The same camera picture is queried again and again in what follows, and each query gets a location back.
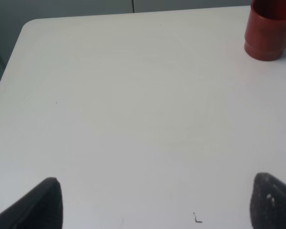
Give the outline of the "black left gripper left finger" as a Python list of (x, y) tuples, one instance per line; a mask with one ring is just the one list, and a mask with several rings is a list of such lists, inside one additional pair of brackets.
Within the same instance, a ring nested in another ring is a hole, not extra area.
[(63, 201), (57, 178), (44, 179), (0, 213), (0, 229), (61, 229)]

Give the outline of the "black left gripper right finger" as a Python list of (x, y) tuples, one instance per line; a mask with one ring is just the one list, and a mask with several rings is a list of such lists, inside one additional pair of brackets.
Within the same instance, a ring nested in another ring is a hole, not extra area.
[(269, 173), (257, 173), (250, 200), (254, 229), (286, 229), (286, 184)]

